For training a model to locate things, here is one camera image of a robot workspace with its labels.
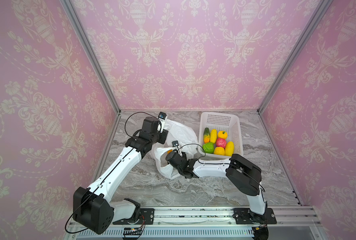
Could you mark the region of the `white plastic bag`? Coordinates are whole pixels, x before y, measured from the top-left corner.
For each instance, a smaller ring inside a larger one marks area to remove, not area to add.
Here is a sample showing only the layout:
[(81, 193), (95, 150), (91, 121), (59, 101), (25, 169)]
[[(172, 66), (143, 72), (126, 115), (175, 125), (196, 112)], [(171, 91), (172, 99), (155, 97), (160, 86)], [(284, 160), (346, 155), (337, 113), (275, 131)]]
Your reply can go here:
[(167, 160), (167, 152), (176, 149), (172, 142), (178, 141), (181, 152), (187, 154), (187, 159), (193, 159), (198, 153), (198, 137), (194, 130), (179, 122), (166, 120), (164, 129), (168, 130), (167, 138), (164, 144), (156, 143), (152, 146), (150, 154), (155, 160), (158, 172), (165, 178), (173, 180), (180, 176), (178, 170), (171, 166)]

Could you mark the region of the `green pepper toy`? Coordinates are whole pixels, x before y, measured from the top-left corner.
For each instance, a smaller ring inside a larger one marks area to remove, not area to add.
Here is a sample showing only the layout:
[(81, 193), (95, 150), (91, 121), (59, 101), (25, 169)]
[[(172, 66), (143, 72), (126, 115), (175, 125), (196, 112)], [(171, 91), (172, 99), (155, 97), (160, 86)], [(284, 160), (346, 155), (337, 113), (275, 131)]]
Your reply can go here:
[(203, 150), (206, 154), (213, 154), (215, 150), (214, 144), (212, 142), (203, 144)]

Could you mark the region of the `green yellow mango toy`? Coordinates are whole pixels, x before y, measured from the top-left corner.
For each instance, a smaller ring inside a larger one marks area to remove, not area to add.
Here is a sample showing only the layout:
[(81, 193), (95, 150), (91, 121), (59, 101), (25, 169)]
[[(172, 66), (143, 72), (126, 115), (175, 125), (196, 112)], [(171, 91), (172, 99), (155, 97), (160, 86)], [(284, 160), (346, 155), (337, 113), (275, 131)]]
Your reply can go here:
[(204, 134), (203, 134), (203, 141), (204, 144), (209, 143), (211, 139), (211, 131), (209, 128), (204, 129)]

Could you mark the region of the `red fruit toy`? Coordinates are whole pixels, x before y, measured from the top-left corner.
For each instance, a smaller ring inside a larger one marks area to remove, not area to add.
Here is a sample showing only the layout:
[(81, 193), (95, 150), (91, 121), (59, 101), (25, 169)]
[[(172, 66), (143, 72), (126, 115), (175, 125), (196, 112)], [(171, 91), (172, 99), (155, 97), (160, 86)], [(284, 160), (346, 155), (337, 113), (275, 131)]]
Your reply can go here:
[(221, 147), (221, 148), (225, 148), (227, 145), (227, 141), (225, 139), (222, 138), (217, 138), (216, 140), (216, 147)]

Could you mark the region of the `yellow banana toy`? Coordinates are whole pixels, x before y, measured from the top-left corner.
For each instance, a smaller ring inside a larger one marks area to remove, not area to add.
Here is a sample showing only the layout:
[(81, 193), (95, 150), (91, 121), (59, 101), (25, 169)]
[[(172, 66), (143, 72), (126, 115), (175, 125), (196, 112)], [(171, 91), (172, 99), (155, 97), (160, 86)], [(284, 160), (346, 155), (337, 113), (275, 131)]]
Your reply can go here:
[(215, 144), (218, 138), (218, 132), (216, 129), (212, 129), (211, 133), (210, 133), (210, 142), (212, 144)]

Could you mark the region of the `yellow bell pepper toy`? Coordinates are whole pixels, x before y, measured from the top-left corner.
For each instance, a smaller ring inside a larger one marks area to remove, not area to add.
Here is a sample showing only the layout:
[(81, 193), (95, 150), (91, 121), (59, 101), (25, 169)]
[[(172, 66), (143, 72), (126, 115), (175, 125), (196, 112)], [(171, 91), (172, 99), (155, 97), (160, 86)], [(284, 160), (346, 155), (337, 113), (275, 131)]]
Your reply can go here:
[(219, 131), (218, 138), (226, 140), (228, 138), (228, 133), (226, 131)]

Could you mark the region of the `yellow lemon toy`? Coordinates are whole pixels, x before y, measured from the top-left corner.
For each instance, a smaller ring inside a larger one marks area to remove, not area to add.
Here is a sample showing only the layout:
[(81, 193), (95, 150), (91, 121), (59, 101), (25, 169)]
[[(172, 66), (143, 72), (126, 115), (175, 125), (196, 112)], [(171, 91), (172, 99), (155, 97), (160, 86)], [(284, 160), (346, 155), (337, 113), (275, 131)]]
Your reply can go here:
[(223, 147), (216, 147), (214, 150), (214, 155), (224, 156), (225, 149)]

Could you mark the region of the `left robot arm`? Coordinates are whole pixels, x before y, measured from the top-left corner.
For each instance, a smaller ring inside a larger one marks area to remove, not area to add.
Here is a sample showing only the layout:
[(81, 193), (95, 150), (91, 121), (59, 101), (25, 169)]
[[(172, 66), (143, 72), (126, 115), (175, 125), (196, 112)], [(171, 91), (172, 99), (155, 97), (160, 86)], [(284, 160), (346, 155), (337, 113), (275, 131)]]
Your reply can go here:
[(96, 234), (104, 233), (108, 227), (121, 220), (137, 223), (141, 218), (140, 204), (125, 198), (110, 204), (117, 188), (156, 143), (164, 144), (168, 130), (164, 128), (167, 115), (148, 115), (142, 128), (130, 135), (124, 148), (113, 164), (87, 188), (79, 187), (73, 195), (71, 219)]

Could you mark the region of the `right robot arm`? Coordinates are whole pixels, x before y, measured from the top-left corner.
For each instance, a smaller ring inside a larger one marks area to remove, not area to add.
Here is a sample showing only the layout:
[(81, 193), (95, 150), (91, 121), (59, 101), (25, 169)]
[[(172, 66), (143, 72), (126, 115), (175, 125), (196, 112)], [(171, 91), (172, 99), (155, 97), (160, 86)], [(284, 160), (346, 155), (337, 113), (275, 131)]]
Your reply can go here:
[(220, 177), (227, 178), (248, 198), (250, 221), (255, 224), (266, 225), (265, 217), (268, 208), (264, 198), (262, 186), (262, 170), (246, 158), (232, 154), (228, 159), (208, 161), (187, 159), (185, 153), (178, 150), (169, 152), (167, 162), (186, 179)]

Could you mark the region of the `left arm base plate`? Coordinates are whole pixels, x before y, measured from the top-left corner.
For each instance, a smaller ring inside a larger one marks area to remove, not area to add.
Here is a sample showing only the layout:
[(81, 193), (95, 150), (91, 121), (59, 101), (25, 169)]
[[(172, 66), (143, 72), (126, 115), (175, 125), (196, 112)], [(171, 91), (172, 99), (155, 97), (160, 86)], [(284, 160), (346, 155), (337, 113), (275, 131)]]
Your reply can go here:
[(114, 225), (152, 225), (154, 222), (154, 208), (141, 208), (129, 219), (122, 219), (113, 222)]

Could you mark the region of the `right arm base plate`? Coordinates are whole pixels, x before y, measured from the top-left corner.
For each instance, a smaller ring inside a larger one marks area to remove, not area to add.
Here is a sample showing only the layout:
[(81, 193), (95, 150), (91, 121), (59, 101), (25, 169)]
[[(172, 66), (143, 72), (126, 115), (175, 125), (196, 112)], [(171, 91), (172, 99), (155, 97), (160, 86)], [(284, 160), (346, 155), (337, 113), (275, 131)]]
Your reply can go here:
[(249, 208), (234, 208), (233, 218), (237, 225), (275, 225), (277, 224), (274, 211), (267, 208), (263, 215), (253, 213)]

